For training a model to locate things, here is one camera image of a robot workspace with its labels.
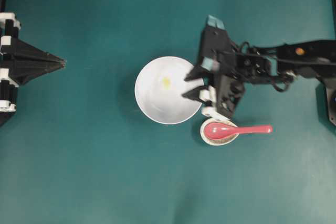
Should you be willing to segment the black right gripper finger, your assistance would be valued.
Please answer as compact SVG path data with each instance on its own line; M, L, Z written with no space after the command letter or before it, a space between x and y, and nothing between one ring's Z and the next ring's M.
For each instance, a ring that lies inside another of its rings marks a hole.
M193 81L196 79L207 79L208 82L213 81L213 73L203 68L200 64L196 64L184 78L184 81Z
M200 103L216 103L216 90L210 85L203 85L183 93L182 97Z

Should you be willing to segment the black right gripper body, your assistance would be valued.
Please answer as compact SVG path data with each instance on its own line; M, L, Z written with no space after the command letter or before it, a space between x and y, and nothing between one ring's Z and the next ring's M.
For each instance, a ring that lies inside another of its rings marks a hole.
M236 66L229 74L213 73L213 81L208 82L216 90L216 103L207 102L202 110L205 116L217 120L230 120L245 94L244 84L273 84L271 62L268 57L257 53L234 51Z

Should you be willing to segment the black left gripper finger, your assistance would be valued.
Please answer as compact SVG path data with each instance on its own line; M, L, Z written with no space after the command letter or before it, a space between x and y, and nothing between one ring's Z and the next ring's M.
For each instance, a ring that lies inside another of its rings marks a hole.
M42 75L65 67L65 63L1 64L1 86L19 87Z
M51 53L42 51L12 36L1 37L1 53L9 54L23 59L65 63L63 59L58 58Z

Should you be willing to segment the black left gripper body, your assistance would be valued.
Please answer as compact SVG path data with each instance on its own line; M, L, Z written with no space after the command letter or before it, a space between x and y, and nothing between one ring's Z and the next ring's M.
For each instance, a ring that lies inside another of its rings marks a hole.
M17 38L20 28L14 13L1 13L1 126L16 112L19 87L9 75L13 68L9 63L11 57L3 50L12 45L12 38Z

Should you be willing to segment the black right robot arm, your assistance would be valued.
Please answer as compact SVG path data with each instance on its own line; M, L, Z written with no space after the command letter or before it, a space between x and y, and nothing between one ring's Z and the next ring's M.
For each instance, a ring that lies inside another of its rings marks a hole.
M245 93L244 84L270 85L285 92L297 76L317 79L335 89L335 40L315 40L277 47L237 45L224 47L203 42L199 60L185 81L206 78L208 83L182 94L212 109L206 116L231 119Z

